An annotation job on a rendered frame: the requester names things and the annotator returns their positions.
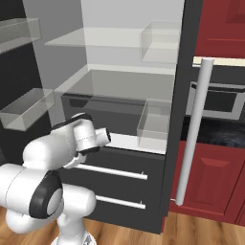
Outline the dark grey fridge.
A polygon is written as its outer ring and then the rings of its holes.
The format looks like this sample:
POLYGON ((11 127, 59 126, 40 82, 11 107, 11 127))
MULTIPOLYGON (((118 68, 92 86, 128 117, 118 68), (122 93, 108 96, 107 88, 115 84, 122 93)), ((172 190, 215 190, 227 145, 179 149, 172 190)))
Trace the dark grey fridge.
MULTIPOLYGON (((38 18, 40 41, 34 43, 41 81, 54 91, 55 104, 49 110, 52 124, 65 118, 56 88, 74 75, 90 70, 124 71, 174 75, 175 64, 144 62, 141 48, 47 46, 46 42, 81 28, 144 29, 151 21, 180 22, 185 0, 23 0, 29 17, 38 18)), ((106 147, 150 152, 138 146, 138 136, 111 133, 106 147)))

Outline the clear door bin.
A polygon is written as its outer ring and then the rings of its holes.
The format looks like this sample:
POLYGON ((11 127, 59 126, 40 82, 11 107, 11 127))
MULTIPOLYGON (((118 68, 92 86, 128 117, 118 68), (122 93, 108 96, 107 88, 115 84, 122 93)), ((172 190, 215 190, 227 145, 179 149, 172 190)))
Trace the clear door bin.
POLYGON ((0 111, 5 129, 26 131, 55 104, 52 89, 34 88, 0 111))
POLYGON ((142 61, 175 64, 180 35, 180 22, 151 21, 140 34, 142 61))
POLYGON ((0 21, 0 54, 41 38, 38 18, 14 18, 0 21))
POLYGON ((169 100, 148 99, 145 101, 137 127, 140 148, 161 154, 166 152, 170 112, 169 100))

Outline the glass fridge shelf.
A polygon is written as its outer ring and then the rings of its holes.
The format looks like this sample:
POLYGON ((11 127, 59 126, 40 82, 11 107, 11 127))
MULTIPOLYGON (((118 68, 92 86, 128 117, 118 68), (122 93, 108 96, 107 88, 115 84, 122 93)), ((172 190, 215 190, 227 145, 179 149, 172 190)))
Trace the glass fridge shelf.
POLYGON ((47 46, 141 48, 143 29, 81 28, 46 42, 47 46))
POLYGON ((57 87, 56 92, 132 100, 171 100, 173 83, 174 75, 90 70, 72 76, 57 87))

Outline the red base cupboard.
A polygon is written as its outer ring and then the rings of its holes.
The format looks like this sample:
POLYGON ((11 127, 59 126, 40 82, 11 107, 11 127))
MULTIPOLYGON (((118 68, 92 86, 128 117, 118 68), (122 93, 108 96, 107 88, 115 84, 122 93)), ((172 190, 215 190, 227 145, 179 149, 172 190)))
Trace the red base cupboard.
POLYGON ((184 204, 175 204, 186 142, 179 144, 169 210, 235 224, 245 203, 245 148, 197 143, 184 204))

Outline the red wall cupboard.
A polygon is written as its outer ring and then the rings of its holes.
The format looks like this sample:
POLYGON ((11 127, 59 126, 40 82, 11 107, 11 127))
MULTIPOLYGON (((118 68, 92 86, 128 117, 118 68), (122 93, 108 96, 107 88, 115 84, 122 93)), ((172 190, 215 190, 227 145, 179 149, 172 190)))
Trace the red wall cupboard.
POLYGON ((245 58, 245 0, 203 0, 195 55, 245 58))

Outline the dark freezer drawer front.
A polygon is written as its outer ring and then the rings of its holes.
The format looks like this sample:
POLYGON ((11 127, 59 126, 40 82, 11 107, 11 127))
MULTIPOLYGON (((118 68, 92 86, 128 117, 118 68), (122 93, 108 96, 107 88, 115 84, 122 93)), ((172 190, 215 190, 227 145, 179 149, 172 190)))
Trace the dark freezer drawer front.
POLYGON ((62 168, 59 173, 63 183, 100 188, 112 185, 149 185, 159 188, 162 184, 165 156, 160 154, 137 152, 132 150, 105 147, 90 154, 84 164, 95 167, 107 167, 123 171, 147 174, 147 180, 128 178, 118 175, 95 172, 79 168, 62 168))
POLYGON ((149 185, 138 188, 133 185, 112 185, 103 188, 90 186, 89 189, 97 196, 145 205, 144 209, 140 209, 98 200, 95 210, 89 215, 90 219, 154 234, 161 232, 160 188, 149 185))

